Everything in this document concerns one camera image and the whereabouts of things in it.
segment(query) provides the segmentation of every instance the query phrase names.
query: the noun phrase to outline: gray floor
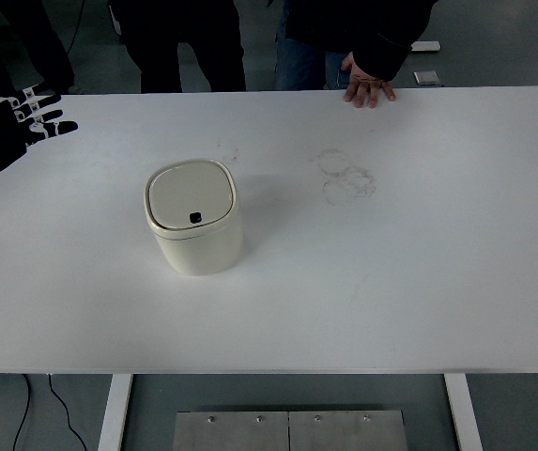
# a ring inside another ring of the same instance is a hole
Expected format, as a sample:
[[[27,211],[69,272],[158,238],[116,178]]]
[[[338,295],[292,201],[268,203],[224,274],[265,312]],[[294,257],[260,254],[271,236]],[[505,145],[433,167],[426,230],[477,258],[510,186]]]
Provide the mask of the gray floor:
[[[68,46],[80,2],[44,0]],[[281,2],[237,0],[244,64],[250,90],[271,90],[274,33]],[[423,40],[439,40],[440,52],[412,54],[395,87],[416,87],[412,72],[436,70],[445,86],[538,85],[538,2],[441,0]],[[39,82],[21,43],[0,15],[0,52],[15,85]],[[186,92],[208,91],[187,45],[180,48]],[[70,52],[77,84],[91,94],[136,93],[139,74],[112,26],[104,0],[86,0]],[[33,395],[18,449],[82,449],[69,431],[64,408],[47,378],[31,375]],[[538,450],[538,374],[470,375],[485,451]],[[88,449],[100,437],[108,375],[55,375],[54,389],[66,401],[70,422]],[[0,375],[0,450],[11,449],[26,405],[20,375]],[[170,450],[177,411],[187,410],[402,409],[409,449],[455,450],[453,425],[442,378],[432,376],[138,376],[123,449]]]

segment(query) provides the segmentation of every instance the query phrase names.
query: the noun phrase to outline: trash can lid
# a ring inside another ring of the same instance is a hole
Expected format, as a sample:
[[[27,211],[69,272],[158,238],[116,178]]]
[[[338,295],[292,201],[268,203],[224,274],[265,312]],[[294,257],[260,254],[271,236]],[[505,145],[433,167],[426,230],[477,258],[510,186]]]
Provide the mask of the trash can lid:
[[[189,160],[164,167],[148,183],[150,215],[173,230],[220,221],[233,208],[235,187],[226,168],[212,160]]]

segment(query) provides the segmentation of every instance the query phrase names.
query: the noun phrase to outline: robotic hand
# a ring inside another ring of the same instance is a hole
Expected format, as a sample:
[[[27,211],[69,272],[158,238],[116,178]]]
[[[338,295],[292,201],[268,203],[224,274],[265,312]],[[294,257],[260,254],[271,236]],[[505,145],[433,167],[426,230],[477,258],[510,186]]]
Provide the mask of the robotic hand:
[[[14,97],[0,97],[0,172],[21,158],[28,146],[77,130],[76,122],[50,122],[62,116],[62,110],[33,116],[41,108],[60,101],[59,95],[36,101],[34,97],[43,89],[36,85],[16,92]]]

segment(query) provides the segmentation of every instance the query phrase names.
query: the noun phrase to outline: white trash can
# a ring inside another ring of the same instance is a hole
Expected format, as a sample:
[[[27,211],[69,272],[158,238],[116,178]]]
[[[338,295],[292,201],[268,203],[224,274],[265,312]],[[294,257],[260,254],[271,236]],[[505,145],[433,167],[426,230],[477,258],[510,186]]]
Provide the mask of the white trash can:
[[[239,196],[221,163],[188,160],[157,171],[146,186],[146,216],[164,256],[182,274],[225,270],[241,254]]]

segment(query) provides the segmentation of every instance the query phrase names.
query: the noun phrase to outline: white metal table leg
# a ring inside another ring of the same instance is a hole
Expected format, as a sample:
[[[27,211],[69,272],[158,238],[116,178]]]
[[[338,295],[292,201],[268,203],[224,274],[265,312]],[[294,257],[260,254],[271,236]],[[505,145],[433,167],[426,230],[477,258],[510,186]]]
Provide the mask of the white metal table leg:
[[[101,425],[98,451],[120,451],[132,379],[132,374],[112,375],[106,413],[103,416],[103,424]]]
[[[460,451],[483,451],[482,440],[475,421],[475,412],[463,373],[444,374],[450,408],[453,412],[454,428]]]

